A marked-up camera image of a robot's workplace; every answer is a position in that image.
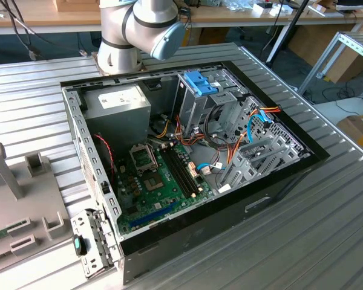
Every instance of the side panel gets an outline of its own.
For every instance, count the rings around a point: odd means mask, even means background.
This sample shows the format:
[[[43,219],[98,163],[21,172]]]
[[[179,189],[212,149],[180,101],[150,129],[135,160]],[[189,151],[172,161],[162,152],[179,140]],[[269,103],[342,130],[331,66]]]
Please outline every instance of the side panel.
[[[124,284],[258,213],[289,192],[304,175],[288,177],[150,246],[125,257]]]

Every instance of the cardboard box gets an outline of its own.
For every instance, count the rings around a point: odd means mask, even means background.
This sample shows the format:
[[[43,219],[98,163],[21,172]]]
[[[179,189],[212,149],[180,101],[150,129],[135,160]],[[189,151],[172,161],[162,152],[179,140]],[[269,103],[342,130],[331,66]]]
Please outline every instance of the cardboard box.
[[[363,148],[363,115],[349,116],[338,123],[338,127]]]
[[[312,7],[321,13],[333,13],[336,12],[336,7],[331,0],[316,1]]]

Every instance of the slotted aluminum surface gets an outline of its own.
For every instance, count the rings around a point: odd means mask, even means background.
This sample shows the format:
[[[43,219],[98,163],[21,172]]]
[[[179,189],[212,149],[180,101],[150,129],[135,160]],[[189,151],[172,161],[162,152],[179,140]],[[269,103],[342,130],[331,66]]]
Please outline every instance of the slotted aluminum surface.
[[[182,48],[148,69],[233,61],[331,158],[279,204],[127,285],[128,289],[363,289],[363,152],[247,51]],[[91,58],[0,65],[0,141],[8,163],[41,151],[70,216],[92,206],[59,82],[99,76]],[[86,281],[70,240],[0,273],[0,289],[120,289],[115,269]]]

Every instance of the expansion slot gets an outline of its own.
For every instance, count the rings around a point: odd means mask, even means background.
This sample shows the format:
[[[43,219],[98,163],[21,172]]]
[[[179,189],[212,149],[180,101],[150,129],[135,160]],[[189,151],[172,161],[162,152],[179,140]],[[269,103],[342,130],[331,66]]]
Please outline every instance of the expansion slot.
[[[159,216],[162,216],[163,214],[169,213],[176,204],[177,204],[177,202],[174,202],[174,203],[170,204],[169,206],[162,208],[161,210],[157,210],[153,213],[147,214],[146,216],[136,219],[136,220],[130,222],[129,226],[136,227],[136,226],[144,224],[146,222],[150,222],[153,219],[158,218]]]
[[[184,197],[190,198],[192,194],[196,195],[199,192],[199,189],[189,172],[186,170],[185,165],[180,161],[175,150],[173,148],[162,150],[160,154],[168,166],[168,169],[171,171],[172,176],[181,188]]]

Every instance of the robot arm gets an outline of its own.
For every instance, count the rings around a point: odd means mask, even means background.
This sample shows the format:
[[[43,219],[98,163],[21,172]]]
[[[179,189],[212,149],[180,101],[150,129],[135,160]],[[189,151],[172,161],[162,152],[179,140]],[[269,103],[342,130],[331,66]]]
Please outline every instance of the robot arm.
[[[139,50],[158,60],[182,44],[185,28],[173,0],[101,0],[102,43],[98,64],[108,74],[137,71]]]

